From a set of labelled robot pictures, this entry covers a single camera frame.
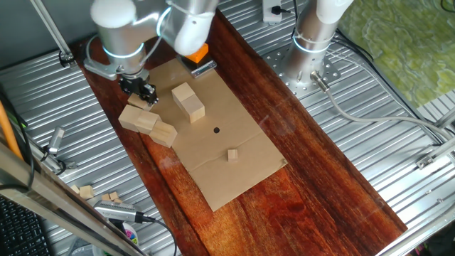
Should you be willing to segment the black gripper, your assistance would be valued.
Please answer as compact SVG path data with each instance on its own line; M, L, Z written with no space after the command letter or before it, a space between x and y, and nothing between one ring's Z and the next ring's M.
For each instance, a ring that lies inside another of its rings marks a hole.
M149 84L149 76L145 78L127 78L126 76L121 76L119 86L123 92L129 95L136 95L145 100L149 105L154 105L159 101L156 94L156 87Z

